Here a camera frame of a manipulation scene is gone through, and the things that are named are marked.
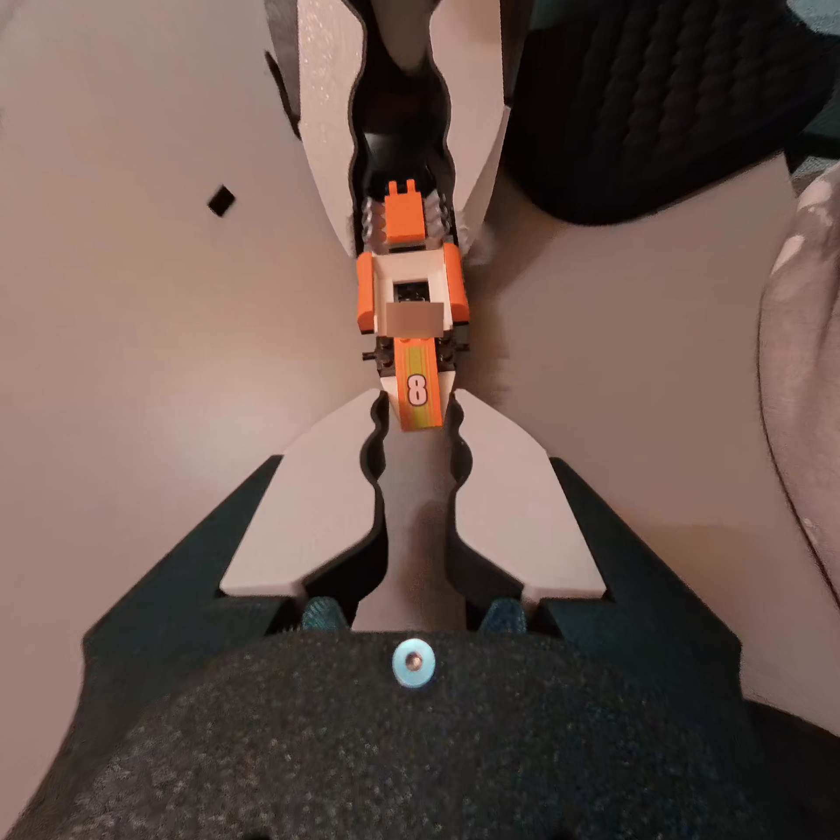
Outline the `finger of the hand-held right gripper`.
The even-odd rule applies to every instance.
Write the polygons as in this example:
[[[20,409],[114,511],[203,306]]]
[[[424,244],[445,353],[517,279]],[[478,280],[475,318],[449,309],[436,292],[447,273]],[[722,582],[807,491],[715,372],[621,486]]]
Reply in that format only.
[[[432,60],[448,97],[449,204],[463,257],[487,215],[531,17],[531,1],[442,1],[430,17]]]
[[[383,201],[357,197],[353,185],[361,141],[352,110],[376,25],[374,2],[269,2],[269,67],[322,206],[352,258],[387,253]]]

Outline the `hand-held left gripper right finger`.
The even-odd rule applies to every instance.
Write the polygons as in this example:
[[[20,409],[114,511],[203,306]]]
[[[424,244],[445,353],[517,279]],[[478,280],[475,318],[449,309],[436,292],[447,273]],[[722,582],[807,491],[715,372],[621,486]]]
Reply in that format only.
[[[601,600],[606,583],[544,447],[464,388],[446,433],[445,570],[470,608],[512,599],[531,616],[543,601]]]

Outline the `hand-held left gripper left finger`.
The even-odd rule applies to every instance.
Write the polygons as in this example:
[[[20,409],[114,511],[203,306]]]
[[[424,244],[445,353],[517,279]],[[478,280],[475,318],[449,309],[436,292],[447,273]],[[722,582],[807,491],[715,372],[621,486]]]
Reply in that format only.
[[[315,423],[281,457],[221,580],[228,596],[327,596],[356,617],[385,578],[378,479],[391,406],[370,389]]]

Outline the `orange white lego car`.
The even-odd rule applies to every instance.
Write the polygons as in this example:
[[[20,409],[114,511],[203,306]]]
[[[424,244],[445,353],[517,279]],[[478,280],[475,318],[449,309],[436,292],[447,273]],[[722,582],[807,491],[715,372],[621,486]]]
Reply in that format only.
[[[361,211],[356,321],[373,347],[363,352],[403,432],[441,428],[469,349],[469,302],[460,249],[445,200],[414,179],[387,182]]]

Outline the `black honeycomb wrist rest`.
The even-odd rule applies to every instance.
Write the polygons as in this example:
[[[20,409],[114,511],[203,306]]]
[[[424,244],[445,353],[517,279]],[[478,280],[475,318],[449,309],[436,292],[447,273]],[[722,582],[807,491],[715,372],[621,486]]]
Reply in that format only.
[[[632,221],[781,153],[837,65],[788,2],[573,2],[524,41],[505,167],[555,218]]]

